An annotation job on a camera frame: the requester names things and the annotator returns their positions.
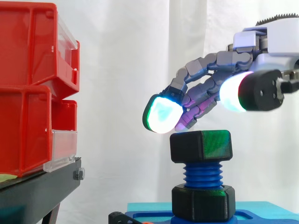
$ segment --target blue threaded rod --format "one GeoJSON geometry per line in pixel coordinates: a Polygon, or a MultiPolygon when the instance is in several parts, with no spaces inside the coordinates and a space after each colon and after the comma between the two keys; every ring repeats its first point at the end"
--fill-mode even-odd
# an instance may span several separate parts
{"type": "Polygon", "coordinates": [[[199,189],[222,189],[222,165],[219,162],[187,163],[184,169],[185,187],[199,189]]]}

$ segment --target bolt head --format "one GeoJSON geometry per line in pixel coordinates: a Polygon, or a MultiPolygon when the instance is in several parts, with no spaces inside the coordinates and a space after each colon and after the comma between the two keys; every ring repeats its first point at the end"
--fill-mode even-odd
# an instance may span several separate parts
{"type": "Polygon", "coordinates": [[[233,157],[227,130],[175,133],[170,136],[170,149],[174,163],[218,162],[233,157]]]}
{"type": "Polygon", "coordinates": [[[77,179],[82,181],[85,178],[85,169],[83,167],[80,167],[77,169],[77,179]]]}

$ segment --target nut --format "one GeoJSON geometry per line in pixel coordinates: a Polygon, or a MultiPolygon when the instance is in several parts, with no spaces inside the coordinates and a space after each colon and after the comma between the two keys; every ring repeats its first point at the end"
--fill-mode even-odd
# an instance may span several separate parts
{"type": "Polygon", "coordinates": [[[235,190],[227,185],[205,190],[180,184],[172,189],[172,212],[191,222],[226,222],[235,213],[235,190]]]}
{"type": "Polygon", "coordinates": [[[77,169],[77,180],[82,181],[84,180],[84,178],[85,178],[85,169],[80,167],[77,169]]]}
{"type": "Polygon", "coordinates": [[[174,163],[227,161],[233,157],[227,130],[175,133],[170,136],[174,163]]]}

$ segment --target white backdrop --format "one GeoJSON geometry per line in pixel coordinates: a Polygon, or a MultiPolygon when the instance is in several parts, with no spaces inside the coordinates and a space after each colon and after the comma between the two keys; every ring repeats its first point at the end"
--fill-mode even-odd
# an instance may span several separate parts
{"type": "MultiPolygon", "coordinates": [[[[81,42],[78,156],[81,186],[60,207],[58,224],[104,224],[129,202],[165,202],[183,182],[170,160],[169,134],[142,126],[151,95],[186,62],[224,50],[235,32],[279,13],[299,13],[296,0],[54,0],[81,42]]],[[[299,95],[269,113],[216,106],[195,127],[228,129],[234,157],[224,183],[238,201],[270,201],[299,212],[299,95]]]]}

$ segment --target blue platform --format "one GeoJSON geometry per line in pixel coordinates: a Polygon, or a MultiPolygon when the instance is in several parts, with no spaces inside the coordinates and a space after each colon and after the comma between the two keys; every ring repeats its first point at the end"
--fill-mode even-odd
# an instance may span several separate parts
{"type": "MultiPolygon", "coordinates": [[[[299,215],[269,202],[236,202],[236,209],[235,216],[221,224],[299,224],[299,215]]],[[[154,224],[194,224],[173,217],[171,203],[129,203],[126,215],[154,224]]]]}

